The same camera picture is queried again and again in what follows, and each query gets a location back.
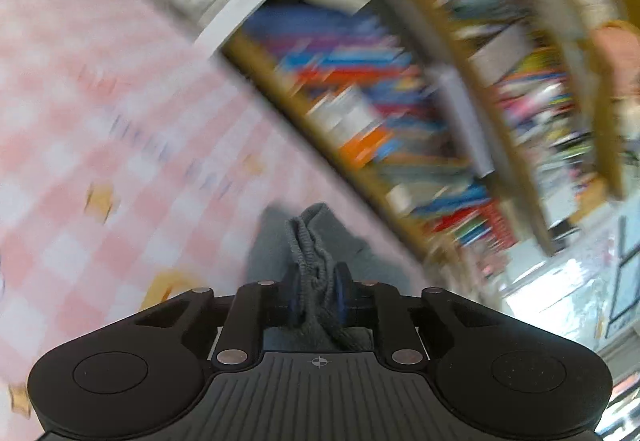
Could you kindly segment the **grey knit garment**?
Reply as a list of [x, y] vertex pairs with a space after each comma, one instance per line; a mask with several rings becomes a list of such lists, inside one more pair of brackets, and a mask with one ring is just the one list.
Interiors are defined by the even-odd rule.
[[378, 256], [369, 243], [348, 231], [328, 205], [311, 205], [297, 216], [279, 205], [264, 209], [248, 253], [245, 281], [280, 282], [290, 273], [297, 274], [299, 293], [294, 303], [303, 311], [302, 323], [264, 331], [266, 350], [331, 352], [372, 348], [370, 331], [338, 322], [335, 276], [341, 262], [346, 263], [354, 279], [390, 284], [405, 294], [411, 291], [410, 279], [399, 265]]

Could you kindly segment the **pink checkered cartoon table mat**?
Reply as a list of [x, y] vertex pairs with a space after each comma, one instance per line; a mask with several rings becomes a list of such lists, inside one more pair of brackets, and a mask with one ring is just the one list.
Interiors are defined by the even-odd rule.
[[385, 279], [418, 261], [155, 0], [1, 0], [1, 435], [49, 349], [195, 286], [232, 294], [259, 217], [329, 205]]

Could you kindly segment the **wooden bookshelf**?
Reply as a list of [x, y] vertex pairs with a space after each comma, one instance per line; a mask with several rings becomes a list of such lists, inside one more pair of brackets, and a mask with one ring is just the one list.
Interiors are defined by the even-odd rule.
[[266, 0], [224, 55], [433, 273], [563, 250], [627, 195], [617, 0]]

